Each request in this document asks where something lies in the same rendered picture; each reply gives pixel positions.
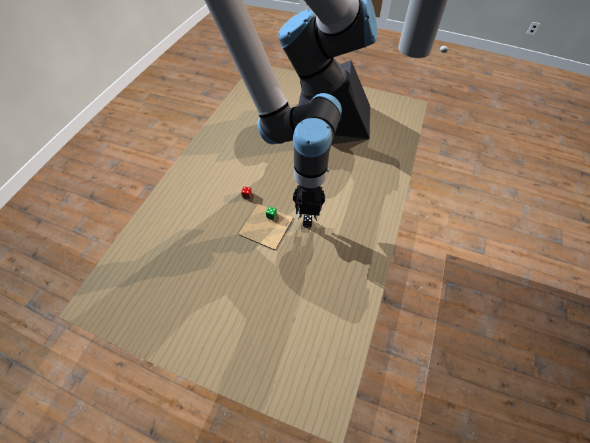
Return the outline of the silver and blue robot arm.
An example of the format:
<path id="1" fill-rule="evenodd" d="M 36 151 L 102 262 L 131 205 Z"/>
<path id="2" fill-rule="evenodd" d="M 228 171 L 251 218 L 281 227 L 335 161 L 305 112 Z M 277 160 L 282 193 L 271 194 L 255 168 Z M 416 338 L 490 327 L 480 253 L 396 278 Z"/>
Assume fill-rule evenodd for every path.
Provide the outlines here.
<path id="1" fill-rule="evenodd" d="M 347 78 L 334 57 L 376 42 L 372 1 L 304 0 L 316 16 L 302 11 L 280 29 L 278 39 L 300 78 L 302 94 L 311 100 L 292 108 L 243 0 L 204 1 L 257 108 L 261 137 L 269 144 L 293 141 L 294 180 L 305 188 L 321 186 L 342 112 L 331 94 Z"/>

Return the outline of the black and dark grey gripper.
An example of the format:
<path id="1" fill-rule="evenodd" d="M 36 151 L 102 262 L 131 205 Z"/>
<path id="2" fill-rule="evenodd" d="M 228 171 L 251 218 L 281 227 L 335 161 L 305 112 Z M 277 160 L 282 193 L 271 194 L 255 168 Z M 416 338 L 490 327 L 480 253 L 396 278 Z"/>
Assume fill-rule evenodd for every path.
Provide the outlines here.
<path id="1" fill-rule="evenodd" d="M 325 202 L 325 194 L 321 186 L 316 188 L 305 188 L 298 185 L 297 189 L 295 189 L 295 192 L 293 193 L 293 201 L 295 202 L 296 214 L 298 213 L 298 219 L 302 217 L 302 214 L 305 214 L 314 215 L 314 218 L 316 218 L 317 221 L 317 216 L 319 216 L 319 213 L 322 209 L 322 205 Z"/>

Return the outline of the green die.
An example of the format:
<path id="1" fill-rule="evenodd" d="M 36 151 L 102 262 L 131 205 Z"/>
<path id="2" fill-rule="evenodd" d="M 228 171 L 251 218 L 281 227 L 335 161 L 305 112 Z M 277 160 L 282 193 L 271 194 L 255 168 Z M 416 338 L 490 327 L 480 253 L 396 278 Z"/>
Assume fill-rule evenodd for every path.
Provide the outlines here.
<path id="1" fill-rule="evenodd" d="M 270 218 L 270 219 L 274 219 L 276 216 L 277 212 L 276 212 L 276 208 L 272 208 L 272 207 L 268 207 L 267 211 L 266 211 L 266 217 Z"/>

